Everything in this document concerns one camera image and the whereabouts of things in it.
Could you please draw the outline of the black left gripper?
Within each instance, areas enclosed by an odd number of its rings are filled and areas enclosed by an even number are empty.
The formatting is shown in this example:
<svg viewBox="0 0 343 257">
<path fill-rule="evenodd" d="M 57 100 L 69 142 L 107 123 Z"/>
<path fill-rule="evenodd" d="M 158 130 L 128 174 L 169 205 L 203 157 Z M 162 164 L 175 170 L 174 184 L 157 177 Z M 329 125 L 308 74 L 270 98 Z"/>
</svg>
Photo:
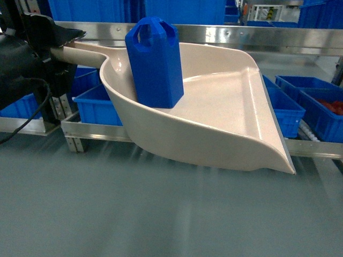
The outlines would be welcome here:
<svg viewBox="0 0 343 257">
<path fill-rule="evenodd" d="M 55 24 L 55 21 L 41 14 L 24 13 L 21 15 L 27 41 L 35 50 L 60 48 L 70 42 L 81 39 L 86 32 L 79 29 L 70 29 Z M 26 67 L 29 80 L 26 93 L 33 93 L 38 105 L 43 104 L 40 113 L 45 122 L 59 125 L 51 105 L 52 96 L 62 96 L 71 91 L 77 65 L 59 61 L 49 52 L 39 56 L 35 51 L 26 54 Z M 51 93 L 40 90 L 47 83 Z"/>
</svg>

